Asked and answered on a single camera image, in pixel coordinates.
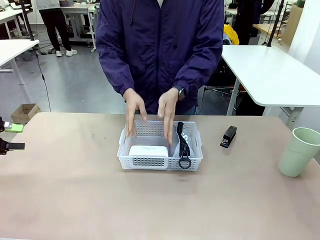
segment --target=white shoe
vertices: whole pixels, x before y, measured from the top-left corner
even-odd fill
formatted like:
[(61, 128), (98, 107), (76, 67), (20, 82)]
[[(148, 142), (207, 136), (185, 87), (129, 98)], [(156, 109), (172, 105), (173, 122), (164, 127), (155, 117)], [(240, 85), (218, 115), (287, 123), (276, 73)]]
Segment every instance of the white shoe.
[(61, 51), (55, 51), (55, 55), (57, 57), (62, 57), (62, 52)]
[(71, 56), (73, 56), (73, 55), (76, 55), (78, 52), (77, 52), (77, 50), (74, 50), (74, 49), (71, 49), (71, 51), (66, 51), (66, 56), (68, 56), (68, 57), (71, 57)]

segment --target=yellow cloth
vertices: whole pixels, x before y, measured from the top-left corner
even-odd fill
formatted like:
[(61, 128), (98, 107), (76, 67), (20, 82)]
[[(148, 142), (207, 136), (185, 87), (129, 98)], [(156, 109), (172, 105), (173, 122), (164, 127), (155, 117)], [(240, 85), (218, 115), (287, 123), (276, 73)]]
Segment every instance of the yellow cloth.
[(233, 30), (230, 25), (225, 24), (223, 28), (223, 32), (228, 35), (233, 45), (239, 45), (238, 34)]

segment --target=black pole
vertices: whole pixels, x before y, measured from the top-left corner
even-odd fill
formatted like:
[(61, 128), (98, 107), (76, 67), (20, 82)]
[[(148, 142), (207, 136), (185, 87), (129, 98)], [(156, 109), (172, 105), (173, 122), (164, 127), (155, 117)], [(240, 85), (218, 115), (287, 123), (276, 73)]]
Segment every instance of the black pole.
[(25, 21), (25, 27), (29, 33), (29, 36), (30, 36), (30, 39), (31, 41), (35, 40), (34, 38), (34, 35), (32, 34), (32, 31), (31, 31), (31, 27), (30, 27), (30, 23), (29, 23), (29, 20), (28, 20), (28, 17), (27, 17), (27, 11), (26, 11), (26, 7), (25, 7), (25, 0), (20, 0), (20, 4), (21, 4), (21, 8), (22, 8), (22, 14), (23, 14), (23, 18), (24, 18), (24, 21)]
[(284, 8), (284, 2), (285, 2), (285, 0), (281, 0), (280, 6), (279, 6), (279, 11), (278, 11), (278, 13), (276, 15), (272, 32), (271, 32), (268, 44), (266, 45), (267, 47), (271, 47), (271, 42), (274, 39), (274, 35), (276, 33), (276, 30), (277, 30), (277, 26), (278, 26), (278, 22), (279, 22), (279, 19), (280, 19), (280, 15), (281, 15), (282, 9)]

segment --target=person's left hand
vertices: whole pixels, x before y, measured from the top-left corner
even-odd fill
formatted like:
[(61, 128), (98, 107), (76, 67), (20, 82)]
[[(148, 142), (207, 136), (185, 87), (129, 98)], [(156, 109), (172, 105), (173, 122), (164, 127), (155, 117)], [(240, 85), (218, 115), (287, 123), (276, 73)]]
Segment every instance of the person's left hand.
[(174, 117), (176, 104), (179, 99), (178, 94), (178, 89), (173, 87), (162, 94), (159, 99), (158, 117), (163, 118), (164, 137), (168, 139), (170, 145), (172, 145), (173, 142)]

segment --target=white plastic basket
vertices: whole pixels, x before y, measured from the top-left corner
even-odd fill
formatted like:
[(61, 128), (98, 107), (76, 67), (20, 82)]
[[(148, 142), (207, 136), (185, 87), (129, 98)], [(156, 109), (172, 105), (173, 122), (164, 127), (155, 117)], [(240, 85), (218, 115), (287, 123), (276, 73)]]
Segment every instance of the white plastic basket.
[(179, 157), (158, 157), (158, 156), (129, 156), (130, 148), (133, 145), (142, 146), (165, 146), (169, 147), (168, 141), (164, 137), (163, 121), (140, 121), (136, 120), (135, 128), (137, 136), (126, 138), (126, 128), (122, 130), (117, 156), (123, 169), (131, 170), (169, 170), (169, 171), (197, 171), (203, 158), (201, 151), (201, 138), (194, 121), (184, 121), (183, 129), (189, 133), (194, 158), (188, 169), (179, 166)]

